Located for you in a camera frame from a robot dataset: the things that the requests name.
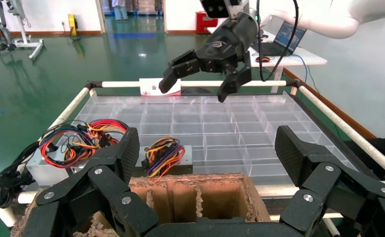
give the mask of blue wire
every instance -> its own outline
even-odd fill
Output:
[[[296,56],[296,57],[299,57],[302,60],[303,65],[305,66],[305,69],[306,69],[306,76],[305,76],[305,83],[306,83],[306,81],[308,80],[308,68],[306,66],[306,63],[305,63],[304,59],[302,57],[300,57],[300,55],[297,55],[297,54],[290,54],[290,56]]]

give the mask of wooden baseboard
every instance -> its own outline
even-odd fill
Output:
[[[313,88],[311,88],[309,85],[305,84],[304,81],[302,81],[300,78],[298,78],[296,75],[294,75],[291,71],[284,68],[283,70],[284,74],[289,76],[291,79],[298,79],[300,82],[305,85],[305,87],[314,94],[320,101],[322,101],[326,106],[328,106],[334,113],[336,113],[339,117],[342,118],[348,125],[350,125],[355,131],[357,131],[361,136],[363,136],[365,139],[374,139],[377,138],[373,133],[371,133],[369,130],[364,128],[362,125],[360,125],[357,121],[355,121],[353,118],[351,118],[349,115],[347,115],[344,111],[342,111],[340,108],[338,108],[336,105],[334,105],[332,102],[330,102],[328,99],[323,97],[321,94],[317,93],[317,91]]]
[[[166,31],[168,34],[195,34],[195,30],[193,31]]]
[[[70,31],[27,31],[27,34],[32,35],[32,36],[68,36],[70,35]],[[80,35],[100,35],[101,31],[78,31],[77,32]],[[12,36],[21,36],[20,31],[12,31],[11,32]]]

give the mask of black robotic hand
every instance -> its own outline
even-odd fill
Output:
[[[163,73],[159,89],[166,93],[177,79],[198,73],[222,73],[226,79],[219,87],[217,96],[223,102],[229,94],[238,92],[239,88],[250,82],[251,62],[247,50],[258,33],[254,17],[241,12],[235,19],[227,19],[205,42],[204,47],[190,50],[169,62]],[[238,63],[245,65],[237,70]]]

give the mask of white wall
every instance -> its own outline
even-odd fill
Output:
[[[282,20],[264,28],[275,34]],[[361,25],[347,39],[308,31],[300,46],[328,60],[311,66],[320,93],[378,137],[385,137],[385,19]],[[304,67],[289,67],[300,79]],[[313,85],[310,77],[308,84]]]
[[[26,31],[63,31],[62,21],[66,31],[69,31],[68,14],[77,18],[80,31],[100,31],[100,19],[96,0],[22,0],[23,9],[31,28]],[[10,31],[20,31],[16,16],[7,12],[3,4],[7,27]]]
[[[195,13],[198,11],[204,11],[200,0],[165,0],[166,30],[195,30]]]

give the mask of paper card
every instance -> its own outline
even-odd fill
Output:
[[[142,96],[181,96],[181,79],[165,94],[159,90],[159,82],[162,78],[140,78],[140,94]]]

